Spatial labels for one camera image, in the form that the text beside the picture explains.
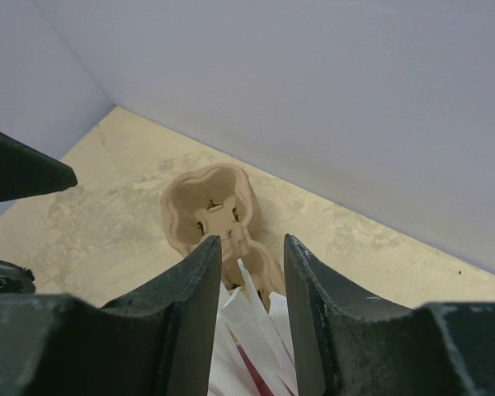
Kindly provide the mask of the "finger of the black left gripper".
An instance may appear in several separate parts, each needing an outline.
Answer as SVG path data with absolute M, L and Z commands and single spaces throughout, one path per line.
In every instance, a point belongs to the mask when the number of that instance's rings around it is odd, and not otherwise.
M 0 260 L 0 294 L 35 293 L 35 277 L 28 268 Z
M 0 202 L 65 191 L 77 184 L 70 166 L 0 132 Z

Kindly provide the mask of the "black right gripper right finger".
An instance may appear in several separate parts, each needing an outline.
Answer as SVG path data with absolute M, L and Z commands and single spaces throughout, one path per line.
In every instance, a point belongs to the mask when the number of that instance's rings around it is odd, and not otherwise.
M 495 302 L 415 309 L 359 286 L 295 236 L 285 291 L 302 395 L 495 395 Z

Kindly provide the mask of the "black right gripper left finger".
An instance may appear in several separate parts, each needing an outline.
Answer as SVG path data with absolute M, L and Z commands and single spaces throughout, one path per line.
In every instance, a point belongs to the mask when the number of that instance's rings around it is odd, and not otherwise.
M 69 294 L 0 294 L 0 395 L 204 395 L 221 278 L 208 237 L 101 307 Z

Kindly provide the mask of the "white wrapped straws bundle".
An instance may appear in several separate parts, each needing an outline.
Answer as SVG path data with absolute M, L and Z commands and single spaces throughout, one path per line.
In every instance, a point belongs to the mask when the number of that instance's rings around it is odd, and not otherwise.
M 287 298 L 269 294 L 265 308 L 242 260 L 244 285 L 219 288 L 208 395 L 299 393 Z

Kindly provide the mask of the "stack of cardboard cup carriers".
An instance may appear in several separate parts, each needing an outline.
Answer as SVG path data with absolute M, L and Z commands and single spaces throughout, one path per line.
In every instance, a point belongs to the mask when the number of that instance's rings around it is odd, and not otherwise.
M 221 278 L 227 290 L 244 285 L 238 267 L 242 260 L 266 309 L 270 308 L 270 293 L 285 293 L 280 264 L 257 241 L 261 210 L 241 167 L 219 163 L 185 172 L 170 183 L 160 204 L 165 237 L 183 257 L 209 236 L 220 237 Z

